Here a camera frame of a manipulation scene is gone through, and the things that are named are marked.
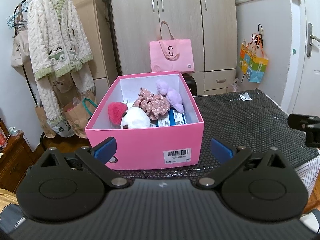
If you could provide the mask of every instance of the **green handle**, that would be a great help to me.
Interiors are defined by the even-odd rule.
[[[95,108],[97,108],[98,106],[91,100],[91,99],[89,99],[89,98],[84,98],[83,100],[82,100],[82,104],[83,104],[83,106],[84,106],[84,109],[88,112],[88,114],[89,115],[93,115],[93,113],[91,113],[90,112],[90,110],[87,108],[87,106],[86,106],[86,104],[85,104],[85,102],[86,101],[88,101],[91,105],[93,105]]]

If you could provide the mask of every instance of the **red pom pom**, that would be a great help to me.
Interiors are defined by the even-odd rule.
[[[121,102],[112,102],[108,105],[110,121],[115,125],[121,125],[122,115],[128,110],[128,106]]]

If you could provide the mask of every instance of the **blue gripper pad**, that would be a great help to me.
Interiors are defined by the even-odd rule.
[[[221,140],[218,137],[211,139],[211,154],[221,163],[225,163],[230,160],[237,150],[227,142]]]
[[[106,164],[117,151],[117,142],[113,137],[105,139],[103,142],[99,143],[97,146],[93,147],[91,154],[94,158]]]

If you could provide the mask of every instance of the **wooden floor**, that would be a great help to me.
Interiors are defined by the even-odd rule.
[[[46,146],[46,148],[57,147],[57,149],[59,149],[60,152],[68,153],[74,152],[81,146],[90,146],[90,142],[88,139],[81,139],[76,135],[69,138],[62,138],[60,136],[56,136],[53,139],[44,138],[44,145]],[[313,189],[309,201],[304,209],[304,213],[307,213],[316,207],[320,207],[320,176],[318,176],[315,188]]]

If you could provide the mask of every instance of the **pink floral fabric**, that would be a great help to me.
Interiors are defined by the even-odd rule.
[[[154,95],[145,88],[140,88],[138,99],[133,103],[145,111],[151,120],[157,120],[159,115],[165,115],[170,110],[170,103],[162,95]]]

